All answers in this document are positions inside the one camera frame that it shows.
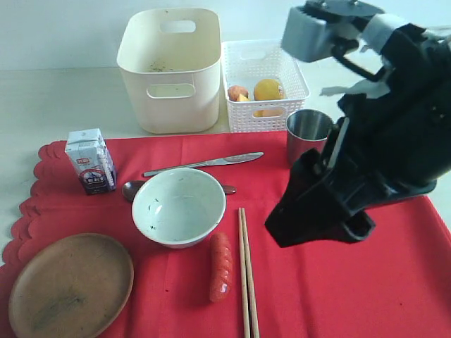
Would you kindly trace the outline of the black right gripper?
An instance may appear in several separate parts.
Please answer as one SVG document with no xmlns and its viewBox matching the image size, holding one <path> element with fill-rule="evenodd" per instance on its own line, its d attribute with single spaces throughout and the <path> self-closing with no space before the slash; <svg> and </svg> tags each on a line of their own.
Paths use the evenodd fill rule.
<svg viewBox="0 0 451 338">
<path fill-rule="evenodd" d="M 346 94 L 344 115 L 319 159 L 319 197 L 328 215 L 353 215 L 332 240 L 362 242 L 376 228 L 364 211 L 430 192 L 450 170 L 450 45 L 405 23 L 358 25 L 362 39 L 383 59 L 364 73 L 384 93 Z"/>
</svg>

